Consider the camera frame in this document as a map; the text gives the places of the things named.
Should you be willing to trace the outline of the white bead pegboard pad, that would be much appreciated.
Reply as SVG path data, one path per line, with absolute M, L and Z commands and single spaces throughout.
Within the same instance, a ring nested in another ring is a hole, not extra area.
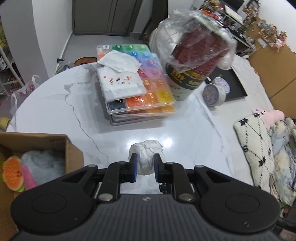
M 107 103 L 147 93 L 138 73 L 117 72 L 109 67 L 99 67 L 96 72 Z

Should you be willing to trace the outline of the black rectangular tray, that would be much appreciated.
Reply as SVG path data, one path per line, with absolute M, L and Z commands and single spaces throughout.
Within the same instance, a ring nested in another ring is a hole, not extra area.
M 221 70 L 216 67 L 214 71 L 207 77 L 205 82 L 207 84 L 215 84 L 215 77 L 224 78 L 230 85 L 231 91 L 229 94 L 226 94 L 226 101 L 241 99 L 248 96 L 246 90 L 232 68 L 228 70 Z

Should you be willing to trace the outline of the pink plush toy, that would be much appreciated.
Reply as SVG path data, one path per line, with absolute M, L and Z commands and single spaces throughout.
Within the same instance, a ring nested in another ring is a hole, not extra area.
M 276 109 L 271 111 L 256 109 L 256 110 L 253 110 L 252 113 L 254 116 L 258 116 L 262 119 L 267 130 L 269 130 L 276 122 L 283 121 L 285 119 L 284 113 Z

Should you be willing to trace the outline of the brown cardboard box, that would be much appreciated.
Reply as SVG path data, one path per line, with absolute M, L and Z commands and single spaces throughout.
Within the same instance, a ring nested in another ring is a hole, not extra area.
M 83 153 L 66 135 L 1 133 L 1 240 L 17 233 L 10 214 L 23 191 L 84 167 Z

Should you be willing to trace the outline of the white black patterned cushion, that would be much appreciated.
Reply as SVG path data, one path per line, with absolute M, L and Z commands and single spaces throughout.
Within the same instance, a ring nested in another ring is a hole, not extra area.
M 251 169 L 254 186 L 270 192 L 274 172 L 273 147 L 261 115 L 253 113 L 234 123 L 234 130 Z

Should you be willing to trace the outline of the floral blanket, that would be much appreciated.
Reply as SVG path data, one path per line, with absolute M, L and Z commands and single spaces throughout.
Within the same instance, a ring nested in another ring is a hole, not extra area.
M 270 193 L 282 204 L 295 202 L 295 122 L 286 118 L 275 123 L 268 132 L 271 138 L 274 171 L 270 177 Z

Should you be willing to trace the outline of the rainbow bead organizer box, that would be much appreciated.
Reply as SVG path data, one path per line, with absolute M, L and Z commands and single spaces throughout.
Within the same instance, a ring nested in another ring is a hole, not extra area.
M 99 45 L 96 52 L 96 72 L 114 126 L 175 113 L 175 99 L 159 58 L 147 45 Z

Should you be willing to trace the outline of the red snack canister in plastic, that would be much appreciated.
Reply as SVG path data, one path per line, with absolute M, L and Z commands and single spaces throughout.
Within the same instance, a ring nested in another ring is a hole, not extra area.
M 201 11 L 175 9 L 152 31 L 149 47 L 164 68 L 173 97 L 184 101 L 215 68 L 230 69 L 237 41 Z

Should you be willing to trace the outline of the orange watermelon slice plush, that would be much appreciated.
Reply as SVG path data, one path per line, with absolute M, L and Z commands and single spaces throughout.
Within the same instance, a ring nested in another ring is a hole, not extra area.
M 25 190 L 22 175 L 21 159 L 18 156 L 11 156 L 3 162 L 3 180 L 7 187 L 16 192 Z

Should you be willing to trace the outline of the round tin with patterned lid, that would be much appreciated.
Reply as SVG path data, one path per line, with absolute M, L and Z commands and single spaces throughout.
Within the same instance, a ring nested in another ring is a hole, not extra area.
M 205 86 L 202 97 L 207 106 L 220 106 L 226 100 L 226 92 L 222 86 L 210 83 Z

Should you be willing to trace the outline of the white soft ball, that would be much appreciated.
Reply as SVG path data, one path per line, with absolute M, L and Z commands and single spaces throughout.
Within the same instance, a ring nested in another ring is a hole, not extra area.
M 155 154 L 159 154 L 163 162 L 166 160 L 163 153 L 163 146 L 157 140 L 146 140 L 131 145 L 129 158 L 133 153 L 136 153 L 138 156 L 137 174 L 142 176 L 154 173 L 153 157 Z

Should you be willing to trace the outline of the grey fluffy plush toy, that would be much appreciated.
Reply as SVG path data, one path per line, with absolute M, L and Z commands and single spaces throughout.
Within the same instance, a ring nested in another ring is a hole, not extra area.
M 65 175 L 65 154 L 56 150 L 29 151 L 21 157 L 26 190 Z

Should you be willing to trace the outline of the white red printed plastic bag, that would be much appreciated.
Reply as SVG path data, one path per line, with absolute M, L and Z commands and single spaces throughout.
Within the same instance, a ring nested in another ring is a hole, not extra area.
M 15 115 L 20 105 L 35 89 L 37 89 L 40 86 L 40 84 L 42 84 L 41 78 L 38 75 L 33 75 L 32 80 L 26 83 L 19 90 L 13 92 L 13 94 L 11 95 L 11 109 L 10 109 L 10 114 L 12 116 Z

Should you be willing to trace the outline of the grey cabinet doors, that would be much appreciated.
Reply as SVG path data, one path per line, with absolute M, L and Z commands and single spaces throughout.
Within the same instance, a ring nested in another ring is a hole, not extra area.
M 74 35 L 145 36 L 168 17 L 168 1 L 73 1 Z

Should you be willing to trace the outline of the white folded paper towel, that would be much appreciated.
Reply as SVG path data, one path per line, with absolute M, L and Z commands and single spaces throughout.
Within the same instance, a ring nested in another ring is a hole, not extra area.
M 98 64 L 109 67 L 117 72 L 137 73 L 142 65 L 131 55 L 112 50 L 97 61 Z

